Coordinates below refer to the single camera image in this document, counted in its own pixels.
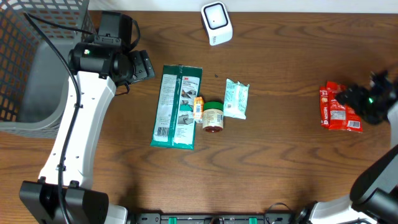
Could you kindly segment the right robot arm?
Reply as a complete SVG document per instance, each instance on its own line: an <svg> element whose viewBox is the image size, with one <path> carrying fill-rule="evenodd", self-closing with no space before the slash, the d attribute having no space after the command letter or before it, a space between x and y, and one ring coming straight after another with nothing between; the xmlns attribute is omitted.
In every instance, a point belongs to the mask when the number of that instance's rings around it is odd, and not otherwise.
<svg viewBox="0 0 398 224"><path fill-rule="evenodd" d="M316 202L292 223L397 223L397 80L390 81L388 73L372 73L369 88L351 85L334 100L369 124L387 121L391 150L356 179L349 195Z"/></svg>

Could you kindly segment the red snack packet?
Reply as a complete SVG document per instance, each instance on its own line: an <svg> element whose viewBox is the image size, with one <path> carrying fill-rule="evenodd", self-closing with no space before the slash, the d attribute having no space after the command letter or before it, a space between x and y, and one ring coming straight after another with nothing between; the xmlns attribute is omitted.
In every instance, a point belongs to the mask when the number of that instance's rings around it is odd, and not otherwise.
<svg viewBox="0 0 398 224"><path fill-rule="evenodd" d="M328 92L328 129L363 132L361 118L355 114L354 109L340 104L336 99L337 94L346 90L346 87L327 81L326 90Z"/></svg>

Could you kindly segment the green white packet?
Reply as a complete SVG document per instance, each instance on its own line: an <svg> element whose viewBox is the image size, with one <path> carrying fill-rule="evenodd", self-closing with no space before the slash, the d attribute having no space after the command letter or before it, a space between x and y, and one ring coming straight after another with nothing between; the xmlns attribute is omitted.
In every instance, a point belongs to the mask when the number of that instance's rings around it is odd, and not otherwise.
<svg viewBox="0 0 398 224"><path fill-rule="evenodd" d="M199 67L163 67L151 146L194 149L194 100L200 92L202 73Z"/></svg>

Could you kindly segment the narrow red stick packet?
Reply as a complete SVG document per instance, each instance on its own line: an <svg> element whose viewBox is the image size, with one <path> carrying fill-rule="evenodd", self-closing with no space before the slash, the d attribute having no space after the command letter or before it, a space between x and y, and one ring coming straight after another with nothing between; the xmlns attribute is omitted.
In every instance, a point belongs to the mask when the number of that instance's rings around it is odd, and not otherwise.
<svg viewBox="0 0 398 224"><path fill-rule="evenodd" d="M328 91L325 86L320 87L320 115L321 126L329 127Z"/></svg>

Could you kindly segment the light teal wipes pack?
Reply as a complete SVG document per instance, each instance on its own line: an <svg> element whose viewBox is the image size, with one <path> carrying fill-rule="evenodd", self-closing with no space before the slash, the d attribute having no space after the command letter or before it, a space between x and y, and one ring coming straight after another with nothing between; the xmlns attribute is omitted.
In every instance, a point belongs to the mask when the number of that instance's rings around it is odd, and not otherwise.
<svg viewBox="0 0 398 224"><path fill-rule="evenodd" d="M224 116L246 119L249 87L250 85L244 85L241 82L235 83L229 78L226 79L223 104Z"/></svg>

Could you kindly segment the small orange white carton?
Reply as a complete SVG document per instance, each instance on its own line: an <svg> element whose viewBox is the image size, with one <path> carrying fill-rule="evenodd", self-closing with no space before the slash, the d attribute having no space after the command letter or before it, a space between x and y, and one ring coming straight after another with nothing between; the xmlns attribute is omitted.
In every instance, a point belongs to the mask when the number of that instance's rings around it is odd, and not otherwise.
<svg viewBox="0 0 398 224"><path fill-rule="evenodd" d="M193 102L193 119L196 123L202 124L203 122L203 107L203 98L201 96L195 97Z"/></svg>

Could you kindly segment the green lid jar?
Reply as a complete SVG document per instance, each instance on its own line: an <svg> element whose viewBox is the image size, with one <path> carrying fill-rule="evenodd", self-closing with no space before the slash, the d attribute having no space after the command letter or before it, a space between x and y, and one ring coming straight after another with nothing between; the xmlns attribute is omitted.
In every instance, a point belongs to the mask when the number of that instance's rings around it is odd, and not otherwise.
<svg viewBox="0 0 398 224"><path fill-rule="evenodd" d="M223 104L216 101L207 102L203 108L203 130L209 133L221 132L223 123Z"/></svg>

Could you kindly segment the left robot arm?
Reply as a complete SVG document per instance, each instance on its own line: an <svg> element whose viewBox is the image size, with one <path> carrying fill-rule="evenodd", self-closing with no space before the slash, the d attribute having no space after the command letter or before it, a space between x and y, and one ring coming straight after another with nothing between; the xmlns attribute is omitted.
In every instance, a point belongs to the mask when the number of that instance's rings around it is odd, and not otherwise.
<svg viewBox="0 0 398 224"><path fill-rule="evenodd" d="M39 223L128 223L127 208L94 191L93 165L104 116L119 86L153 78L146 51L136 50L138 23L104 11L97 33L71 49L68 95L51 154L35 182L24 181L19 197Z"/></svg>

